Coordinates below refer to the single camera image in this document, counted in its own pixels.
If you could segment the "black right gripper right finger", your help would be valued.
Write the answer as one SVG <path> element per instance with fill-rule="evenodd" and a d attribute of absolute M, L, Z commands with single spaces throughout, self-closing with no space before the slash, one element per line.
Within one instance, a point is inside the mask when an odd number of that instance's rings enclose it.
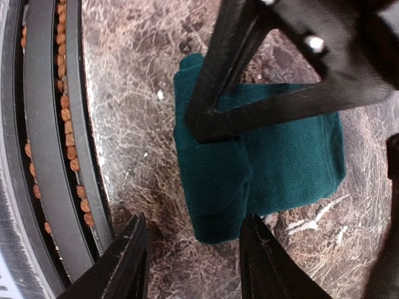
<path fill-rule="evenodd" d="M 256 214 L 243 220 L 239 260 L 243 298 L 330 298 L 291 259 Z"/>

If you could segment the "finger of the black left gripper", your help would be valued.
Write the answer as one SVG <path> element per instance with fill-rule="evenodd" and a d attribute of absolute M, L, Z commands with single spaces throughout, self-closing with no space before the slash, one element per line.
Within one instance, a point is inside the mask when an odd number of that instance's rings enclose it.
<path fill-rule="evenodd" d="M 185 124 L 209 143 L 397 91 L 397 1 L 222 1 Z"/>

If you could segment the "dark green sock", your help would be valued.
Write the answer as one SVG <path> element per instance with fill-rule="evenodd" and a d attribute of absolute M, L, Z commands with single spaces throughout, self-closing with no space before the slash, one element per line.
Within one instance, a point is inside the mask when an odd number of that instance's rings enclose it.
<path fill-rule="evenodd" d="M 249 213 L 265 216 L 313 204 L 333 194 L 345 170 L 338 113 L 249 131 L 201 144 L 184 114 L 204 58 L 191 54 L 174 77 L 178 164 L 194 235 L 218 244 L 239 237 Z"/>

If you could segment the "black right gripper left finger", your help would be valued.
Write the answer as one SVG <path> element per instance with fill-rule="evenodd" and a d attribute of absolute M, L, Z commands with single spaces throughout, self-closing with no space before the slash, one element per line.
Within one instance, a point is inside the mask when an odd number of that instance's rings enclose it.
<path fill-rule="evenodd" d="M 150 235 L 143 214 L 133 216 L 104 254 L 59 298 L 146 298 Z"/>

